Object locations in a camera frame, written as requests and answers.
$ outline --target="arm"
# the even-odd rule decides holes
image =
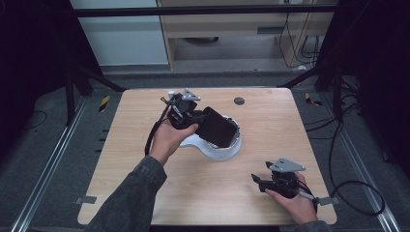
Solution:
[[[154,135],[150,155],[102,204],[85,231],[149,231],[155,197],[166,179],[163,166],[197,128],[195,124],[175,130],[169,121],[164,121]]]
[[[301,182],[306,183],[305,177],[302,174],[298,172],[295,172],[295,174]],[[326,222],[318,220],[311,200],[299,194],[292,199],[288,199],[269,189],[266,189],[266,193],[274,198],[279,205],[285,208],[293,220],[299,225],[296,227],[295,231],[332,231]]]

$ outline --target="hand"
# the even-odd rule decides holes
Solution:
[[[153,146],[150,156],[158,160],[162,165],[174,154],[181,142],[191,136],[198,129],[197,124],[190,125],[187,129],[176,130],[169,120],[164,120],[154,134]]]
[[[302,174],[295,172],[295,175],[299,181],[306,183],[305,177]],[[302,195],[297,194],[292,199],[288,199],[273,190],[266,189],[266,193],[274,198],[279,205],[285,208],[297,224],[305,224],[317,220],[313,203]]]

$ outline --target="person's right hand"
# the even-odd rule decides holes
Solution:
[[[295,172],[295,175],[299,179],[299,181],[306,183],[305,177],[302,174]],[[265,189],[265,191],[272,198],[274,198],[279,203],[279,205],[281,205],[287,210],[287,212],[289,212],[290,216],[297,224],[305,224],[317,220],[317,215],[314,211],[313,203],[311,202],[311,200],[303,197],[300,194],[297,194],[292,199],[288,199],[273,190]]]

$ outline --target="black pouch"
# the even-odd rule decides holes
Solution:
[[[225,119],[211,107],[206,107],[202,113],[207,117],[195,133],[200,138],[220,148],[228,148],[237,136],[238,126],[233,121]]]

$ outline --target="white wall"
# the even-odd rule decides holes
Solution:
[[[75,9],[156,7],[155,0],[71,0]],[[167,65],[158,16],[79,19],[100,66]]]

